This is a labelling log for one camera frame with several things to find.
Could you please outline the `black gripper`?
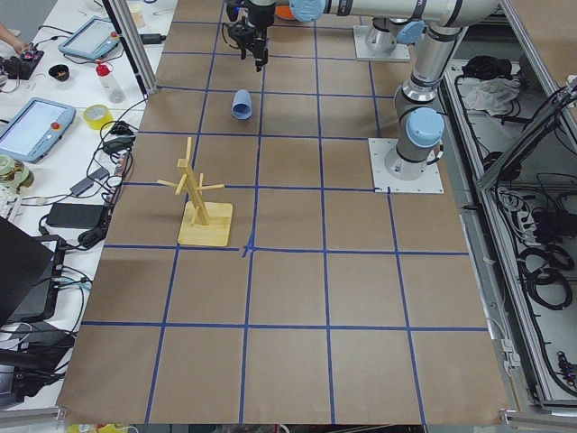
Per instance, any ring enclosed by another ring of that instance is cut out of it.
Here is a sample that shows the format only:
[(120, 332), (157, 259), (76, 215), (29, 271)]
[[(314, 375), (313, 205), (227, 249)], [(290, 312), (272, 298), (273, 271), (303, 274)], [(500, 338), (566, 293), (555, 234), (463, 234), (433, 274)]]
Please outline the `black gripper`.
[(257, 72), (268, 63), (267, 31), (274, 24), (274, 1), (226, 0), (225, 10), (230, 23), (224, 25), (227, 36), (245, 60), (246, 50), (254, 50)]

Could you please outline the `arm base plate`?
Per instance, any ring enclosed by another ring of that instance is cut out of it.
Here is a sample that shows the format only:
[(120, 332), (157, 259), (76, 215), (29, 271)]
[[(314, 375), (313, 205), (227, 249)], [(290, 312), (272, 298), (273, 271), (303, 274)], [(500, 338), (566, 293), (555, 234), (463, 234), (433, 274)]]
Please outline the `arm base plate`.
[(378, 193), (443, 194), (437, 163), (408, 162), (397, 153), (398, 139), (370, 138), (373, 189)]
[(353, 40), (357, 60), (397, 63), (410, 61), (408, 46), (398, 43), (389, 31), (378, 30), (372, 25), (355, 25)]

